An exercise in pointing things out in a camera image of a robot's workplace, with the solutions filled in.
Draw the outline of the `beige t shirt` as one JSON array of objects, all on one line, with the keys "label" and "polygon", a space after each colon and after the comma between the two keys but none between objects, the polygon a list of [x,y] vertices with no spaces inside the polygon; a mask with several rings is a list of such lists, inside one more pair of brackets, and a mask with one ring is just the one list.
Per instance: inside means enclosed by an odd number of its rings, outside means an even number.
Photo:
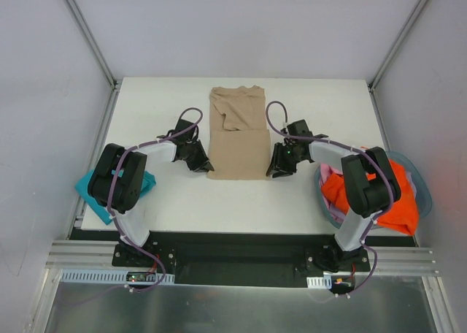
[{"label": "beige t shirt", "polygon": [[214,87],[209,94],[211,180],[265,180],[271,160],[262,87]]}]

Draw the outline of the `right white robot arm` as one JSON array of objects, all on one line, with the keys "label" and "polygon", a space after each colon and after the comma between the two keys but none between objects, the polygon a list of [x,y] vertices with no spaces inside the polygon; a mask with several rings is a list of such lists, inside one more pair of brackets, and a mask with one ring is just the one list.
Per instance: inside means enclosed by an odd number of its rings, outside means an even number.
[{"label": "right white robot arm", "polygon": [[284,140],[274,145],[268,177],[291,176],[302,161],[326,164],[342,173],[349,210],[333,237],[328,261],[336,270],[347,269],[355,260],[353,251],[363,247],[374,222],[401,198],[386,151],[378,146],[355,148],[325,135],[315,136],[305,120],[281,130],[271,128]]}]

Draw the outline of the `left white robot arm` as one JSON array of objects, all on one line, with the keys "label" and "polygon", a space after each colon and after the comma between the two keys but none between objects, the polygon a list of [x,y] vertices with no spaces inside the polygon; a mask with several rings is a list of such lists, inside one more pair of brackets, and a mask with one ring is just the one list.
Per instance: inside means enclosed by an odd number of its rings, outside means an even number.
[{"label": "left white robot arm", "polygon": [[106,145],[93,170],[88,194],[116,221],[120,238],[132,245],[128,256],[137,266],[149,265],[155,252],[146,243],[150,231],[136,207],[147,166],[184,161],[192,172],[213,172],[198,135],[197,123],[180,118],[174,129],[153,141],[131,148]]}]

